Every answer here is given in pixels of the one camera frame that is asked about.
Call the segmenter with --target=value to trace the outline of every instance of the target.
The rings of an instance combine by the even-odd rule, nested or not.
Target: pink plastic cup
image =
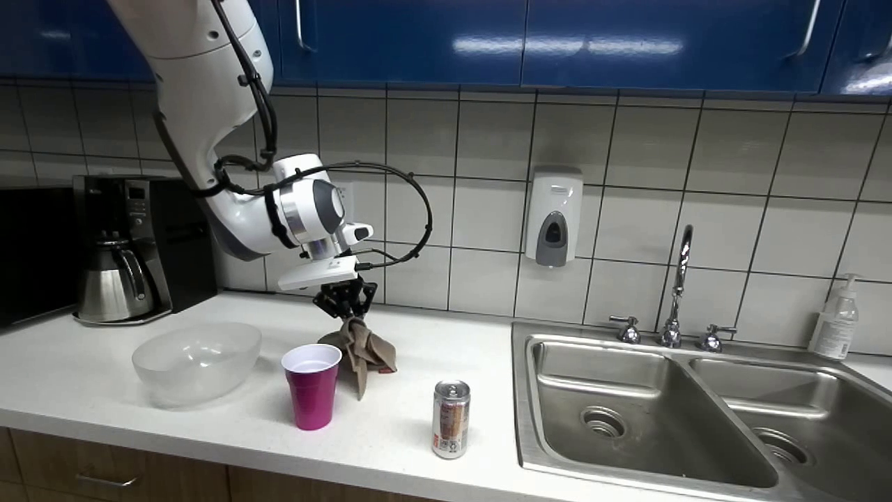
[[[297,429],[319,429],[330,421],[337,363],[340,348],[326,343],[297,347],[280,358]]]

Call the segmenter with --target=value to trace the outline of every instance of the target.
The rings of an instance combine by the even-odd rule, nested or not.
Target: wall
[[[655,330],[682,223],[694,223],[682,330],[801,347],[832,276],[863,276],[856,352],[892,354],[892,121],[885,104],[289,90],[280,150],[417,174],[435,207],[421,259],[371,274],[381,302],[530,320]],[[0,85],[0,184],[75,174],[176,175],[142,86]],[[252,128],[224,142],[252,150]],[[530,170],[585,175],[576,263],[520,258]],[[385,175],[337,175],[376,248],[407,251],[421,203]],[[219,258],[233,290],[276,290],[291,253]]]

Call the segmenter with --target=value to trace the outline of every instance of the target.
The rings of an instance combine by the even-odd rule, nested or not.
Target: white countertop
[[[208,404],[152,407],[131,369],[132,348],[201,320],[252,323],[265,336],[259,365],[238,390]],[[277,358],[340,320],[307,302],[233,292],[149,326],[84,330],[60,316],[0,336],[0,426],[435,499],[687,499],[524,472],[507,320],[397,311],[364,320],[394,347],[397,375],[371,375],[361,401],[337,387],[335,421],[319,433],[291,426]],[[892,387],[889,359],[856,358],[853,369]],[[459,460],[429,451],[436,379],[466,379],[474,393]]]

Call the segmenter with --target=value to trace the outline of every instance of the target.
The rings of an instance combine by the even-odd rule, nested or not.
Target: stainless steel carafe
[[[132,245],[121,238],[103,238],[84,269],[77,320],[125,323],[156,311],[149,276]]]

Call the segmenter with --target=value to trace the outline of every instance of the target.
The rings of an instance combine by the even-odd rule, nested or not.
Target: glass bowl
[[[132,352],[132,369],[159,407],[185,407],[238,387],[259,352],[244,323],[194,323],[149,338]]]

